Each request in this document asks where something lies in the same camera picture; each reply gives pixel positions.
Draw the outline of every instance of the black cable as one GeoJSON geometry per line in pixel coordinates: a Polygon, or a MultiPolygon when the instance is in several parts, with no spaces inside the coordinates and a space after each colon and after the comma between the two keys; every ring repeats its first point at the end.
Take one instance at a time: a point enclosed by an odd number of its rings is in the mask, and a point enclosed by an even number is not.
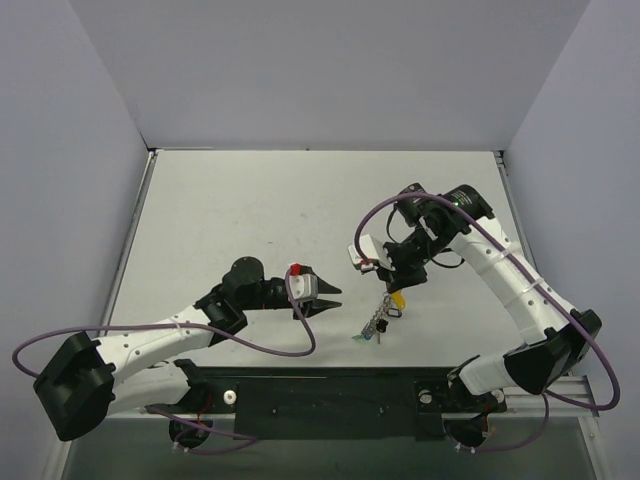
{"type": "MultiPolygon", "coordinates": [[[[452,252],[452,251],[453,251],[453,250],[451,250],[450,248],[443,248],[443,249],[438,253],[438,255],[440,255],[440,253],[450,253],[450,252],[452,252]]],[[[428,243],[427,243],[427,255],[428,255],[429,257],[431,257],[431,253],[429,253],[429,244],[428,244],[428,243]]],[[[434,264],[438,265],[439,267],[442,267],[442,268],[448,268],[449,270],[453,270],[454,268],[458,268],[458,267],[461,267],[461,266],[462,266],[462,264],[464,263],[464,258],[461,258],[461,259],[460,259],[460,263],[458,263],[457,265],[448,265],[448,264],[446,264],[446,263],[440,263],[439,261],[437,261],[437,260],[436,260],[436,257],[435,257],[435,256],[431,258],[431,261],[432,261],[434,264]]]]}

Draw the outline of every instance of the small object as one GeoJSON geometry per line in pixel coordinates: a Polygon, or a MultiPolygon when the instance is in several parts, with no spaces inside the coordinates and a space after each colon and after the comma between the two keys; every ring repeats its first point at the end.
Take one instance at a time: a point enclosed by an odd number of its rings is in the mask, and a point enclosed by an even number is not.
{"type": "Polygon", "coordinates": [[[236,403],[237,398],[238,395],[233,390],[227,390],[222,396],[224,403],[226,403],[227,405],[233,405],[234,403],[236,403]]]}
{"type": "Polygon", "coordinates": [[[378,331],[378,333],[385,333],[387,331],[387,325],[389,325],[389,322],[384,318],[378,320],[378,323],[376,324],[376,330],[378,331]]]}
{"type": "Polygon", "coordinates": [[[397,292],[393,292],[391,294],[391,300],[395,303],[398,310],[404,310],[407,306],[407,302],[402,296],[402,290],[398,290],[397,292]]]}
{"type": "Polygon", "coordinates": [[[418,393],[418,399],[420,400],[420,403],[428,405],[433,401],[433,396],[429,390],[420,390],[420,393],[418,393]]]}
{"type": "Polygon", "coordinates": [[[496,399],[496,402],[502,403],[504,402],[504,392],[502,390],[493,390],[491,395],[496,399]]]}
{"type": "Polygon", "coordinates": [[[365,340],[371,340],[373,335],[375,335],[375,333],[378,331],[378,323],[380,321],[386,322],[386,320],[384,320],[384,317],[389,313],[391,305],[391,296],[385,293],[384,297],[382,298],[382,302],[380,302],[380,305],[378,305],[378,308],[371,316],[371,320],[367,322],[367,324],[362,329],[362,332],[360,332],[365,340]]]}
{"type": "Polygon", "coordinates": [[[358,343],[367,343],[367,339],[364,338],[364,335],[362,335],[362,334],[354,335],[351,338],[353,340],[355,340],[356,342],[358,342],[358,343]]]}
{"type": "Polygon", "coordinates": [[[387,317],[400,318],[402,317],[402,312],[397,308],[390,308],[387,312],[387,317]]]}

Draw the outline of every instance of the white tabletop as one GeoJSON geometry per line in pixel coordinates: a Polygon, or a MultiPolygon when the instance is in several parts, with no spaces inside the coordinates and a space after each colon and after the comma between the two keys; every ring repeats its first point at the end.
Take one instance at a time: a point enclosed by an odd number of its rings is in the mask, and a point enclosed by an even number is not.
{"type": "MultiPolygon", "coordinates": [[[[347,246],[371,207],[420,182],[443,193],[468,183],[493,207],[505,231],[516,228],[490,152],[161,151],[142,210],[112,324],[162,320],[220,282],[234,260],[259,258],[267,278],[287,265],[313,266],[344,303],[310,320],[318,340],[304,358],[255,352],[231,341],[182,355],[207,366],[454,366],[475,354],[521,343],[507,312],[471,267],[428,264],[429,281],[405,290],[407,309],[382,344],[356,343],[382,298],[374,273],[353,269],[347,246]]],[[[386,238],[389,210],[365,230],[386,238]]],[[[396,238],[410,230],[397,215],[396,238]]],[[[457,262],[451,254],[439,257],[457,262]]],[[[291,311],[246,312],[239,336],[281,350],[308,339],[291,311]]]]}

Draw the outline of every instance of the gray wall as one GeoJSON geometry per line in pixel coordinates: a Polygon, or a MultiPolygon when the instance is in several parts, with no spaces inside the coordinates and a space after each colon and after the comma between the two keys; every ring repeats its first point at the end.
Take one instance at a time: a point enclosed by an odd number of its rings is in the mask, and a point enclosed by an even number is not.
{"type": "Polygon", "coordinates": [[[71,0],[147,143],[504,149],[588,0],[71,0]]]}
{"type": "MultiPolygon", "coordinates": [[[[599,337],[622,383],[601,426],[617,478],[640,457],[640,2],[592,0],[507,150],[507,166],[542,273],[603,319],[599,337]]],[[[600,402],[609,381],[585,368],[600,402]]]]}
{"type": "MultiPolygon", "coordinates": [[[[66,0],[1,10],[0,476],[33,480],[53,429],[11,350],[98,322],[146,149],[66,0]]],[[[56,343],[25,361],[38,369],[56,343]]]]}

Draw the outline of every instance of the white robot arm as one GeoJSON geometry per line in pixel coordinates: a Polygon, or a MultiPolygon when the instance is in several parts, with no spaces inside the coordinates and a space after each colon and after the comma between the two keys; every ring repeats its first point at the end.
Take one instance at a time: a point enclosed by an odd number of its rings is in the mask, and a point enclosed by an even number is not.
{"type": "MultiPolygon", "coordinates": [[[[401,193],[424,192],[413,184],[401,193]]],[[[462,185],[442,195],[464,209],[478,225],[498,240],[490,242],[475,226],[436,202],[420,198],[398,201],[394,208],[414,232],[403,242],[382,243],[370,235],[360,237],[360,252],[349,247],[354,267],[363,273],[375,270],[389,293],[426,282],[424,265],[444,248],[460,255],[484,280],[515,322],[524,344],[490,356],[478,356],[455,369],[452,391],[459,395],[482,395],[518,386],[539,394],[582,359],[588,346],[584,339],[539,289],[542,288],[565,311],[571,312],[593,337],[600,319],[588,310],[578,313],[559,296],[527,262],[520,244],[508,238],[491,208],[472,187],[462,185]],[[515,265],[523,267],[523,273],[515,265]]]]}
{"type": "Polygon", "coordinates": [[[262,263],[243,257],[210,293],[165,320],[131,327],[120,335],[91,339],[82,331],[67,338],[37,376],[34,389],[58,437],[72,440],[92,430],[107,415],[143,405],[177,403],[190,389],[188,377],[175,363],[165,360],[181,353],[230,337],[276,355],[311,353],[313,342],[308,351],[291,353],[235,338],[247,326],[243,310],[298,309],[302,317],[294,313],[294,318],[300,317],[308,329],[305,318],[341,305],[318,295],[338,293],[340,289],[319,278],[311,267],[294,264],[285,279],[265,280],[262,263]]]}

